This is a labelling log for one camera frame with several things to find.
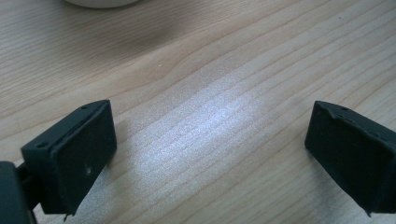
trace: wooden table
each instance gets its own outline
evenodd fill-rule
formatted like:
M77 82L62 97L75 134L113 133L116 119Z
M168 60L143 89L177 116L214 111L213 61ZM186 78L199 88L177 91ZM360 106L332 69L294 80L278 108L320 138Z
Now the wooden table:
M3 0L0 78L0 158L17 165L111 100L118 152L66 223L396 222L367 217L304 148L316 100L396 130L394 0Z

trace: black plastic block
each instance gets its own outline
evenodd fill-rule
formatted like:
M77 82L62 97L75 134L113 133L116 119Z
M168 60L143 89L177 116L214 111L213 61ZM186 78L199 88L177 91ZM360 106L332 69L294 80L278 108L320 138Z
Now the black plastic block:
M26 167L44 186L44 212L74 215L116 148L108 100L80 107L24 146Z
M315 102L306 148L367 214L396 212L396 133L364 116Z
M17 169L9 161L0 161L0 223L35 223L25 202Z

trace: white object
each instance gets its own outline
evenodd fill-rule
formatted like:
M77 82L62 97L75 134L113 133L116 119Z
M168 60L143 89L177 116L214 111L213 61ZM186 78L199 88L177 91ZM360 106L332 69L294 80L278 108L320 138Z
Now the white object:
M95 8L106 8L106 7L121 7L137 0L66 0L69 3L73 3L82 7L95 7Z

